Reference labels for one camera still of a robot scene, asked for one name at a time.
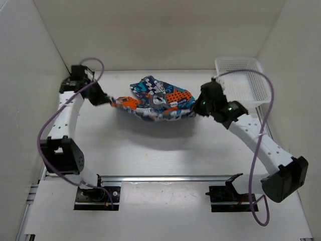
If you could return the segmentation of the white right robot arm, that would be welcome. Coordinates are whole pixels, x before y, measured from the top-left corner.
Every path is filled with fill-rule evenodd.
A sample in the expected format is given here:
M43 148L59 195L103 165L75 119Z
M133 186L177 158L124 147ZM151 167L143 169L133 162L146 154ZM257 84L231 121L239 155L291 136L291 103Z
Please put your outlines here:
M293 157L269 136L260 133L261 125L241 103L228 101L222 86L215 80L203 84L200 90L194 112L212 116L256 153L264 165L268 176L259 178L257 193L264 193L272 201L280 203L304 184L308 169L308 161L304 157Z

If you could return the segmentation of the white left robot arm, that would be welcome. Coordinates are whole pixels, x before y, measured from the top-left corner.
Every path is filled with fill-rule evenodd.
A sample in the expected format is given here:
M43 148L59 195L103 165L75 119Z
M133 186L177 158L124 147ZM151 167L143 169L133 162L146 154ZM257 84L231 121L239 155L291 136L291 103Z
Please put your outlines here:
M49 173L88 189L89 197L99 201L105 188L100 185L100 176L85 166L84 154L74 141L77 119L86 99L93 106L111 102L93 71L82 64L73 65L70 76L60 85L58 110L46 122L52 124L51 130L46 137L38 134L37 147Z

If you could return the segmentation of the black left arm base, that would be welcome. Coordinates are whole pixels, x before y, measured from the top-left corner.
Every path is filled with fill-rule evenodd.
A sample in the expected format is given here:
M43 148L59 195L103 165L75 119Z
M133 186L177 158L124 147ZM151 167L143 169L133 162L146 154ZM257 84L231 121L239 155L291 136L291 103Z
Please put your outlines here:
M121 195L120 186L105 186L111 198L100 189L78 188L75 196L74 210L118 211Z

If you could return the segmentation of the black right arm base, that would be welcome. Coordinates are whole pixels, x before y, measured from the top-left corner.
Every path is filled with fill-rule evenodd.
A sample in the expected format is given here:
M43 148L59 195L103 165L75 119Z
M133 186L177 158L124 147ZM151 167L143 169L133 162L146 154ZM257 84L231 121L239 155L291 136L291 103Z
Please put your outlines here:
M232 185L241 175L238 173L230 177L224 186L209 186L205 194L210 197L212 213L251 212L248 193L239 194Z

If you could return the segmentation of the colourful patterned shorts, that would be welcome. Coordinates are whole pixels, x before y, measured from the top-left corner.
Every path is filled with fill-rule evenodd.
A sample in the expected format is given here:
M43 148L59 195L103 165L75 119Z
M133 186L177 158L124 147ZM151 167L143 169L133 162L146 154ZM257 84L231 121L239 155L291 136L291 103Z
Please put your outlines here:
M148 122L176 121L195 117L195 98L186 89L149 75L130 85L135 98L112 97L110 105Z

